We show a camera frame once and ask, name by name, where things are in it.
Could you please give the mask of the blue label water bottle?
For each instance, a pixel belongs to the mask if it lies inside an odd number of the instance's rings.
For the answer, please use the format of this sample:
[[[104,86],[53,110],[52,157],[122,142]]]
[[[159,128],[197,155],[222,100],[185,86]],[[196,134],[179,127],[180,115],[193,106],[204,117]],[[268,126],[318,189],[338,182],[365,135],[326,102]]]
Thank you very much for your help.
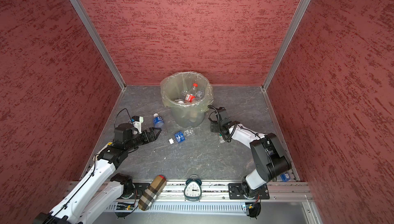
[[[153,115],[153,125],[155,128],[162,128],[164,126],[164,120],[158,113]]]

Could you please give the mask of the Pocari Sweat blue bottle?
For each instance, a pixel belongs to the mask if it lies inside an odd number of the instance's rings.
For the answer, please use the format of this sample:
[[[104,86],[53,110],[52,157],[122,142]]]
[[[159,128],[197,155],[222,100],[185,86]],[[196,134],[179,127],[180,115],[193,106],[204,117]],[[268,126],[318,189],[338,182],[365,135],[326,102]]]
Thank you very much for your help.
[[[174,143],[182,143],[188,139],[191,139],[195,135],[193,128],[178,131],[173,134],[173,136],[168,140],[172,145]]]

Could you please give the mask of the red Coca-Cola bottle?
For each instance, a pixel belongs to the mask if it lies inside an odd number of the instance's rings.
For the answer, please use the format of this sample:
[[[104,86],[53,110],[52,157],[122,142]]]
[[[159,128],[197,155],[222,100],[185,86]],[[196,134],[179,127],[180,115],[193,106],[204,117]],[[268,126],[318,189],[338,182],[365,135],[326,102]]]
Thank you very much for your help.
[[[185,102],[192,103],[196,97],[197,91],[198,91],[198,84],[194,83],[192,85],[192,88],[187,92],[185,96]]]

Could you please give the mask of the clear square green-cap bottle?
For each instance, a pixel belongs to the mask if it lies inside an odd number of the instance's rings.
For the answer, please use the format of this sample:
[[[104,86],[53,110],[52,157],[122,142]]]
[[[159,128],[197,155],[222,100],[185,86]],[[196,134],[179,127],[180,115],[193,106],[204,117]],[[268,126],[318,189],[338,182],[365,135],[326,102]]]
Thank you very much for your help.
[[[220,142],[221,144],[223,144],[223,143],[226,142],[226,140],[223,138],[223,136],[222,136],[221,134],[219,134],[219,142]]]

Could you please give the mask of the chrysanthemum tea bottle green neck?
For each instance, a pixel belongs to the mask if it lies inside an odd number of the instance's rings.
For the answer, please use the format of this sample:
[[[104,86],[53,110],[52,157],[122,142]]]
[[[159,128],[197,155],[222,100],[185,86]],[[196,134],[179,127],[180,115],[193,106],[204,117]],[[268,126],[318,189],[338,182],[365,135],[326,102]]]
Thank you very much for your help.
[[[180,104],[180,105],[187,105],[188,102],[185,101],[184,99],[177,99],[175,100],[175,103]]]

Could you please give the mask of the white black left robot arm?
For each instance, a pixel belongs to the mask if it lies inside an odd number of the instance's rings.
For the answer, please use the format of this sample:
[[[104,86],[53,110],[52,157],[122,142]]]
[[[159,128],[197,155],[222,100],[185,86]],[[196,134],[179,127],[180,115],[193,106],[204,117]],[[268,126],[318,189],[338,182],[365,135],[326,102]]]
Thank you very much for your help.
[[[115,173],[128,155],[158,139],[160,128],[138,131],[131,123],[115,128],[113,142],[94,157],[89,172],[49,213],[40,213],[35,224],[92,224],[116,199],[137,197],[131,176]]]

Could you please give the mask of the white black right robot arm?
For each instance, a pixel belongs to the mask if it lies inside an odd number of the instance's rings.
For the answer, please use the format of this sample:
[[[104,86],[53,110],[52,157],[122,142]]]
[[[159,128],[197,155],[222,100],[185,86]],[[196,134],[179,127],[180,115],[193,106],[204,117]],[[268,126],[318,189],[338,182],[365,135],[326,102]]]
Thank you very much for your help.
[[[241,193],[247,198],[258,195],[261,187],[292,169],[291,161],[274,133],[258,133],[232,121],[224,107],[209,105],[216,120],[209,118],[211,132],[217,132],[226,143],[238,141],[250,149],[255,169],[243,177]]]

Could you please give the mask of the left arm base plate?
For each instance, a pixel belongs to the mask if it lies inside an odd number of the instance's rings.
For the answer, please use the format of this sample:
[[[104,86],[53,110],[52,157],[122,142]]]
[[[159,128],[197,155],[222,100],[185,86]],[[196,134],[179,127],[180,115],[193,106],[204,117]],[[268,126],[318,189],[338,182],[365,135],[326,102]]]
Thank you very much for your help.
[[[134,183],[127,185],[121,195],[121,199],[139,199],[148,188],[149,183]]]

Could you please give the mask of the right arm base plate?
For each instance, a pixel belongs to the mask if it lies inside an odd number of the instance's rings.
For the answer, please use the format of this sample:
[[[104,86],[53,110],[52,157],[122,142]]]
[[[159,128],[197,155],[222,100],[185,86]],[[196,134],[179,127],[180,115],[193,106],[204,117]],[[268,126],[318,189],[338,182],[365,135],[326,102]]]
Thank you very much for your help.
[[[257,189],[251,190],[247,183],[230,183],[228,184],[229,198],[231,200],[268,200],[270,199],[267,184],[264,184]]]

